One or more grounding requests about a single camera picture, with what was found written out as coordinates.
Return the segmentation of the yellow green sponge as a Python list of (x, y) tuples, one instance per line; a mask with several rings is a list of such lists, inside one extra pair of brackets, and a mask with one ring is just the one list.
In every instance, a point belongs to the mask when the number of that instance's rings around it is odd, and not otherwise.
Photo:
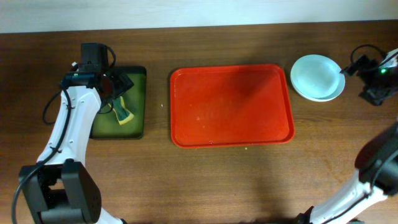
[(115, 113), (116, 119), (120, 125), (130, 122), (134, 118), (134, 114), (126, 108), (124, 98), (120, 96), (109, 103), (111, 110)]

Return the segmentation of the white plate with yellow stain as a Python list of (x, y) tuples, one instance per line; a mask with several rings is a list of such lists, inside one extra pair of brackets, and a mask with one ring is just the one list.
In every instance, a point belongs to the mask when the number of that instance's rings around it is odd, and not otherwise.
[(290, 77), (297, 93), (310, 101), (333, 100), (345, 87), (345, 77), (337, 72), (294, 72)]

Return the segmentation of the light blue plate yellow stain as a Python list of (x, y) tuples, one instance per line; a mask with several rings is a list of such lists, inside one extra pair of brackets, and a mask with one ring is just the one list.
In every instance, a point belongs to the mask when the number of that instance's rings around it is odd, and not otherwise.
[(338, 89), (340, 67), (322, 55), (306, 55), (292, 66), (290, 80), (293, 87), (304, 97), (325, 101)]

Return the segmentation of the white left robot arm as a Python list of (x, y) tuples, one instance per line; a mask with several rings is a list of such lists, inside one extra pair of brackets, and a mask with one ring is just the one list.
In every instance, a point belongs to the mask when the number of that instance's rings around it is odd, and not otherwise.
[(132, 80), (115, 63), (104, 44), (81, 45), (81, 60), (73, 63), (56, 93), (61, 104), (53, 131), (34, 165), (23, 166), (11, 205), (17, 221), (17, 200), (25, 197), (35, 223), (124, 223), (102, 206), (101, 193), (85, 167), (86, 149), (96, 115), (109, 106), (120, 125), (133, 119), (123, 94)]

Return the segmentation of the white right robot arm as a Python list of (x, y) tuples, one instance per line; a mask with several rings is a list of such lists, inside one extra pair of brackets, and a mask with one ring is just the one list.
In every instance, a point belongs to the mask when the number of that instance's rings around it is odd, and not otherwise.
[[(359, 96), (380, 106), (397, 93), (397, 50), (380, 51), (380, 62), (366, 55), (351, 59), (342, 75), (357, 75), (364, 88)], [(370, 140), (359, 152), (354, 174), (326, 202), (298, 214), (294, 223), (357, 223), (365, 209), (397, 194), (397, 123)]]

